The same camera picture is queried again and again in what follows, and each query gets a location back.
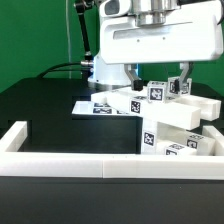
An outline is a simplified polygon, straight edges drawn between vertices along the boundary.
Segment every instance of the white wooden block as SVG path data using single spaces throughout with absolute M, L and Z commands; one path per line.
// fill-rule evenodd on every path
M 76 101 L 72 114 L 79 115 L 113 115 L 113 116 L 131 116 L 110 107 L 108 104 L 94 103 L 92 101 Z
M 156 154 L 167 156 L 195 156 L 197 154 L 197 150 L 176 142 L 158 140 Z
M 134 155 L 103 161 L 103 178 L 224 179 L 220 157 Z
M 201 109 L 201 119 L 213 121 L 219 118 L 221 109 L 221 101 L 219 100 L 188 95 L 178 98 L 178 102 L 185 105 L 199 107 Z
M 102 178 L 108 155 L 8 152 L 0 155 L 0 176 Z
M 192 84 L 192 79 L 187 79 L 187 86 L 186 89 L 183 91 L 176 92 L 175 91 L 175 85 L 174 82 L 175 80 L 179 80 L 180 77 L 170 77 L 168 78 L 168 88 L 167 88 L 167 96 L 169 97 L 179 97 L 181 95 L 189 95 L 191 93 L 191 84 Z
M 27 122 L 15 122 L 0 140 L 0 152 L 17 152 L 26 138 Z
M 214 126 L 203 126 L 202 135 L 215 139 L 215 156 L 224 156 L 224 136 Z
M 124 91 L 109 92 L 107 103 L 117 110 L 188 130 L 200 125 L 200 109 L 194 106 L 148 103 L 144 96 Z
M 177 131 L 183 131 L 185 129 L 178 128 L 172 125 L 164 124 L 159 122 L 158 123 L 158 138 L 161 140 L 169 140 L 169 136 L 173 136 L 176 134 Z
M 215 140 L 202 135 L 171 128 L 163 138 L 186 145 L 197 150 L 197 155 L 212 156 L 215 150 Z
M 100 93 L 94 93 L 91 95 L 91 101 L 95 103 L 107 103 L 107 91 L 106 92 L 100 92 Z

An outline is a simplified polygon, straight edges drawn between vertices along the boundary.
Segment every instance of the black table surface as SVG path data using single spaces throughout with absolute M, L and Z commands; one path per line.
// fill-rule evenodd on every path
M 140 118 L 71 115 L 94 92 L 81 80 L 23 79 L 0 94 L 1 134 L 28 120 L 23 151 L 138 153 Z M 196 83 L 192 94 L 222 99 Z M 222 121 L 211 123 L 222 131 Z M 0 177 L 1 224 L 223 224 L 223 208 L 223 181 Z

